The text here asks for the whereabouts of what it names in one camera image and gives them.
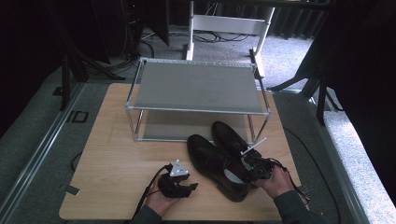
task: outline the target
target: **gray carpet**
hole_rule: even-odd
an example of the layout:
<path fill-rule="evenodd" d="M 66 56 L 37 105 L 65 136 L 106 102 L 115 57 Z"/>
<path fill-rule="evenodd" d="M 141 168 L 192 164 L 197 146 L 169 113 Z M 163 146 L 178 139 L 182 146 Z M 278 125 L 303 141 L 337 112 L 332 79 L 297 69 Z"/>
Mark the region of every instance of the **gray carpet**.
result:
<path fill-rule="evenodd" d="M 196 42 L 194 60 L 248 63 L 248 49 L 255 47 L 257 40 L 258 37 L 250 36 L 239 42 L 216 44 Z M 155 37 L 148 38 L 146 41 L 154 48 L 156 58 L 184 58 L 184 44 L 187 43 L 187 37 L 185 36 L 172 36 L 171 46 L 169 47 Z M 268 87 L 275 86 L 293 77 L 311 43 L 312 40 L 293 38 L 285 40 L 280 37 L 269 36 L 262 53 L 266 71 L 265 85 Z M 147 45 L 142 44 L 139 51 L 142 56 L 151 56 Z M 127 77 L 125 82 L 131 82 L 134 69 L 135 67 L 132 65 L 125 71 L 121 68 L 115 72 L 120 72 L 120 76 Z M 70 182 L 73 176 L 70 162 L 84 148 L 100 104 L 106 94 L 106 88 L 112 82 L 114 81 L 103 75 L 91 75 L 73 108 L 74 111 L 88 112 L 87 122 L 74 123 L 69 121 L 64 124 L 46 159 L 35 174 L 30 187 L 13 212 L 9 223 L 65 222 L 58 215 L 64 198 L 64 192 L 59 190 L 59 187 Z M 60 71 L 57 71 L 46 80 L 19 119 L 0 140 L 1 201 L 7 197 L 8 191 L 18 180 L 23 165 L 29 160 L 55 117 L 59 115 L 60 97 L 52 96 L 54 88 L 59 85 Z M 304 82 L 302 81 L 291 86 L 290 89 L 300 90 L 303 85 Z M 337 223 L 337 204 L 340 208 L 339 211 L 341 211 L 342 223 L 354 223 L 324 150 L 326 146 L 323 145 L 318 132 L 316 132 L 317 126 L 312 116 L 312 111 L 315 108 L 294 91 L 276 92 L 275 100 L 283 126 L 291 131 L 285 131 L 285 133 L 299 176 L 303 185 L 310 188 L 308 192 L 308 196 L 312 200 L 310 208 L 322 214 L 328 223 Z M 307 150 L 312 153 L 324 179 Z M 327 189 L 324 180 L 330 186 L 331 191 Z M 93 220 L 68 221 L 68 223 L 122 222 Z"/>

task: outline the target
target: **human hand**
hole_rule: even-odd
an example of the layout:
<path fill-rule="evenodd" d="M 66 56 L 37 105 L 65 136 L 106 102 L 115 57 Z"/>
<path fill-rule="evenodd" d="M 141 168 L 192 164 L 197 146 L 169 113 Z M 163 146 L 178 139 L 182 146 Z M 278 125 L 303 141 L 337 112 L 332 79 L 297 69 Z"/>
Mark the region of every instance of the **human hand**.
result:
<path fill-rule="evenodd" d="M 264 189 L 272 199 L 283 193 L 294 190 L 291 184 L 289 171 L 284 171 L 279 166 L 274 167 L 273 173 L 269 179 L 258 179 L 254 184 Z"/>
<path fill-rule="evenodd" d="M 166 198 L 158 188 L 158 181 L 161 175 L 158 175 L 154 180 L 152 187 L 148 191 L 148 197 L 146 199 L 146 206 L 154 210 L 159 216 L 163 217 L 172 205 L 177 203 L 179 198 Z"/>

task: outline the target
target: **shoe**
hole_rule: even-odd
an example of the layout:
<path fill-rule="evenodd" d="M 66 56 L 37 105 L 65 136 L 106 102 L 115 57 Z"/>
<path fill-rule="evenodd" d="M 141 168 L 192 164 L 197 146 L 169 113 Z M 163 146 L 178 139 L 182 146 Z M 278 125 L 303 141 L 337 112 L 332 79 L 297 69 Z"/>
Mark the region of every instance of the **shoe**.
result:
<path fill-rule="evenodd" d="M 219 150 L 199 134 L 187 140 L 187 149 L 194 167 L 218 184 L 218 189 L 231 201 L 242 202 L 251 188 L 246 169 L 240 161 Z"/>
<path fill-rule="evenodd" d="M 262 158 L 254 148 L 247 154 L 248 143 L 228 124 L 215 121 L 211 127 L 213 140 L 220 150 L 228 152 L 235 159 L 241 161 L 247 170 L 247 178 L 250 181 L 257 179 L 269 179 L 274 169 L 274 163 Z"/>

